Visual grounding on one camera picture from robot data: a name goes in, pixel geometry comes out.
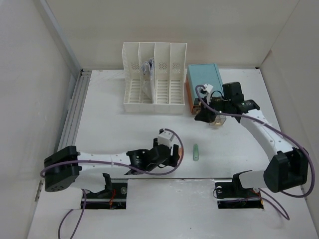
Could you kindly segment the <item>drawer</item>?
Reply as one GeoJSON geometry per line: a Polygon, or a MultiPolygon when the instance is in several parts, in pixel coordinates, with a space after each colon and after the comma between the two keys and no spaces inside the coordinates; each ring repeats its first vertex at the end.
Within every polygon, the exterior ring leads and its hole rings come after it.
{"type": "Polygon", "coordinates": [[[196,115],[201,111],[201,106],[194,106],[192,109],[192,114],[196,115]]]}
{"type": "Polygon", "coordinates": [[[226,116],[219,114],[212,114],[209,120],[209,125],[222,126],[226,122],[226,116]]]}

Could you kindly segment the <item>green highlighter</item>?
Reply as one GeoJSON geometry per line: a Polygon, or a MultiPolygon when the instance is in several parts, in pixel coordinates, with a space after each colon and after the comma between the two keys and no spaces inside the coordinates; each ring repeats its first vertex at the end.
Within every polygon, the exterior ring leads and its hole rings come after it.
{"type": "Polygon", "coordinates": [[[199,146],[198,144],[193,145],[193,161],[198,161],[199,160],[199,146]]]}

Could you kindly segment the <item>white Canon manual booklet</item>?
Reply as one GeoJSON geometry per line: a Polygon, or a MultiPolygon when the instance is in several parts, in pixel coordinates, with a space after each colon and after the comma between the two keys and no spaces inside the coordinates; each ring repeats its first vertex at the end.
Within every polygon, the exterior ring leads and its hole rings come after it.
{"type": "Polygon", "coordinates": [[[145,61],[141,70],[143,75],[145,76],[144,82],[142,84],[142,91],[149,97],[149,99],[154,101],[154,93],[155,93],[155,60],[154,58],[149,58],[145,61]]]}

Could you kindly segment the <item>orange highlighter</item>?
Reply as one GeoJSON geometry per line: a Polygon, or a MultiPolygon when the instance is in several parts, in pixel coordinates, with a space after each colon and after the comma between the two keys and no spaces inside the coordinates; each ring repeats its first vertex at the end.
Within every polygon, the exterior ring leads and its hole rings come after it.
{"type": "Polygon", "coordinates": [[[180,158],[183,157],[183,148],[179,148],[178,155],[179,155],[180,158]]]}

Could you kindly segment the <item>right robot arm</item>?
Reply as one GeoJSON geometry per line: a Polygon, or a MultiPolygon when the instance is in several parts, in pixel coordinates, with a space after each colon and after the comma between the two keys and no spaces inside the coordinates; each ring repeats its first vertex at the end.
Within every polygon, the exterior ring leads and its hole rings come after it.
{"type": "Polygon", "coordinates": [[[274,193],[301,186],[307,182],[309,156],[297,143],[273,128],[254,100],[245,100],[239,82],[222,86],[215,97],[210,84],[197,85],[200,111],[195,120],[213,122],[218,116],[229,116],[245,127],[265,152],[269,164],[264,170],[248,170],[233,176],[231,191],[243,196],[249,189],[267,188],[274,193]]]}

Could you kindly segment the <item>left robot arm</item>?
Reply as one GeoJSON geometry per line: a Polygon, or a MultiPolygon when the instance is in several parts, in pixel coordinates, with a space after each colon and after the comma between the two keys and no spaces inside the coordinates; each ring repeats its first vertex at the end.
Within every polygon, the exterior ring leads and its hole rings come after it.
{"type": "Polygon", "coordinates": [[[89,154],[68,146],[44,160],[40,175],[46,192],[69,187],[85,189],[104,198],[110,195],[112,179],[127,176],[165,176],[180,165],[183,148],[154,143],[152,149],[138,149],[118,154],[89,154]]]}

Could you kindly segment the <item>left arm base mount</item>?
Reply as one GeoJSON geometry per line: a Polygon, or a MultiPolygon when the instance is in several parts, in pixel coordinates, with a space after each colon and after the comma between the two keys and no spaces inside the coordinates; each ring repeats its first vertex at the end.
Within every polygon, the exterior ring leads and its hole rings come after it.
{"type": "Polygon", "coordinates": [[[89,210],[125,210],[127,207],[128,179],[111,179],[103,173],[104,187],[94,193],[86,190],[86,204],[84,196],[80,203],[81,209],[89,210]]]}

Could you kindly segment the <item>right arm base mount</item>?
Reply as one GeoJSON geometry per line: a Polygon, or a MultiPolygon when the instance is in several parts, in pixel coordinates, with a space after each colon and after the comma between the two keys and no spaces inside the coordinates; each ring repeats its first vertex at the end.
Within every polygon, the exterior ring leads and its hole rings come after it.
{"type": "Polygon", "coordinates": [[[252,188],[242,187],[239,175],[236,173],[231,179],[215,181],[213,196],[217,199],[218,209],[263,209],[261,193],[252,188]]]}

